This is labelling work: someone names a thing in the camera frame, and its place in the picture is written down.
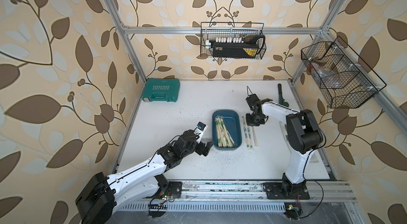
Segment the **teal plastic storage box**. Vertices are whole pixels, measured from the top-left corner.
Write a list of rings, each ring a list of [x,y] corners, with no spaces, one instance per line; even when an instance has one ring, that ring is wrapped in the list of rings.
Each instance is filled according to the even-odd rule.
[[[242,144],[240,117],[233,110],[217,110],[212,115],[213,145],[220,151],[234,151]]]

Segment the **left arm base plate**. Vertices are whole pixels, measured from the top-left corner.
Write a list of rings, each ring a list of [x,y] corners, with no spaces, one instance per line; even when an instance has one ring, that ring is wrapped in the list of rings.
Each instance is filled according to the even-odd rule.
[[[179,199],[182,193],[182,182],[169,181],[166,185],[160,185],[158,191],[152,195],[152,199],[170,198]]]

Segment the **chopsticks pair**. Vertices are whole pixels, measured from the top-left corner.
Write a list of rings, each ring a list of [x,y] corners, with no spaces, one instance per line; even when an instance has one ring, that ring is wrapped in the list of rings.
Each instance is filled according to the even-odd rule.
[[[244,130],[244,135],[245,135],[245,141],[246,141],[246,145],[247,148],[252,149],[253,145],[252,145],[252,140],[251,140],[251,136],[248,130],[248,126],[247,126],[247,122],[244,116],[242,116],[242,122],[243,122],[243,130]]]
[[[254,127],[252,127],[252,133],[253,133],[254,145],[255,145],[255,147],[258,147],[258,140],[257,140],[256,134],[255,134]]]

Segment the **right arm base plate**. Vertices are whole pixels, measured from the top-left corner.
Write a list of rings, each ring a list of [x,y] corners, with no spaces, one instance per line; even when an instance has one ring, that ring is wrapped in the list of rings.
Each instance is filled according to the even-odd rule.
[[[289,181],[268,182],[263,184],[269,200],[309,200],[306,182],[291,184]]]

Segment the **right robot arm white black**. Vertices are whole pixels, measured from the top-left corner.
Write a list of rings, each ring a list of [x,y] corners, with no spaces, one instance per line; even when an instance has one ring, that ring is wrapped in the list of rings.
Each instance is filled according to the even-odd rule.
[[[259,99],[250,94],[246,102],[252,111],[246,115],[248,126],[260,126],[269,117],[286,126],[287,138],[292,148],[288,169],[283,174],[282,190],[288,194],[305,187],[305,171],[314,152],[323,141],[323,133],[310,110],[297,111],[271,99]]]

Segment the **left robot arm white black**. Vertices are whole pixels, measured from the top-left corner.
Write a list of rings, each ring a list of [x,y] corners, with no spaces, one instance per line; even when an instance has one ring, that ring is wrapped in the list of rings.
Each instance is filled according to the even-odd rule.
[[[177,167],[192,153],[207,156],[212,142],[203,143],[206,126],[177,135],[144,162],[125,171],[92,176],[75,200],[83,224],[104,224],[133,200],[162,195],[168,187],[164,173]]]

